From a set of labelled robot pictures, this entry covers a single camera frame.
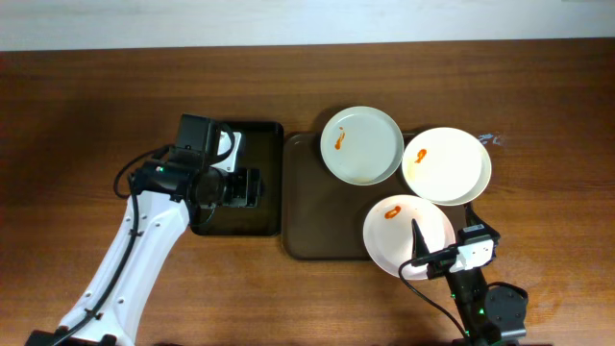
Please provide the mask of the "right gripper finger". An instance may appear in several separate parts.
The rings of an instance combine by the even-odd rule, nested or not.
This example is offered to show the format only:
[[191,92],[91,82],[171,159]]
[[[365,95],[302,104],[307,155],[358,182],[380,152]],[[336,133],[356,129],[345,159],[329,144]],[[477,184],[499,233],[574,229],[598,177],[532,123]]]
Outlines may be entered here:
[[471,202],[464,205],[464,212],[466,220],[466,227],[464,228],[465,232],[474,232],[485,229],[484,222],[475,213]]
[[411,228],[413,233],[413,250],[410,264],[416,267],[426,263],[426,257],[431,251],[429,250],[416,219],[411,220]]

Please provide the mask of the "pale green plate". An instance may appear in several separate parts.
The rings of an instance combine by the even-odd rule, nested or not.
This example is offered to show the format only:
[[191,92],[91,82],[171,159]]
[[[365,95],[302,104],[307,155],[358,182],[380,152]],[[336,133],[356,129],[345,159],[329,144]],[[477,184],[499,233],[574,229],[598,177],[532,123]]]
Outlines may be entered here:
[[333,175],[350,185],[379,184],[399,168],[405,142],[387,113],[356,106],[335,114],[320,138],[320,153]]

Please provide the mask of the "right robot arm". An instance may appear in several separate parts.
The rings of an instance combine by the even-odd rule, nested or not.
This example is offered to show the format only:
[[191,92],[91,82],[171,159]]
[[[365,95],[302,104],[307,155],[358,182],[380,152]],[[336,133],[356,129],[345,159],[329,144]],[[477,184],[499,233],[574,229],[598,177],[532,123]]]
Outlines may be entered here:
[[425,265],[430,280],[447,281],[459,319],[416,288],[411,291],[454,323],[461,337],[453,345],[517,345],[527,335],[529,295],[514,284],[485,280],[482,268],[495,259],[501,235],[477,216],[470,203],[463,207],[466,226],[457,231],[456,243],[442,250],[429,251],[418,223],[411,222],[413,255],[399,266],[398,273],[408,266]]

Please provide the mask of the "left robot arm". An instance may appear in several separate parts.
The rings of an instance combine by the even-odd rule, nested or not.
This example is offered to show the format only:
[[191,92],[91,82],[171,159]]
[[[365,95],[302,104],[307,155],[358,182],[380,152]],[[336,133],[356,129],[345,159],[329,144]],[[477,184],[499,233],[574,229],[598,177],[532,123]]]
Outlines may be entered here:
[[237,168],[245,135],[223,126],[181,132],[122,167],[129,193],[118,232],[86,291],[50,333],[34,330],[30,345],[133,345],[141,315],[172,247],[198,210],[256,205],[255,172]]

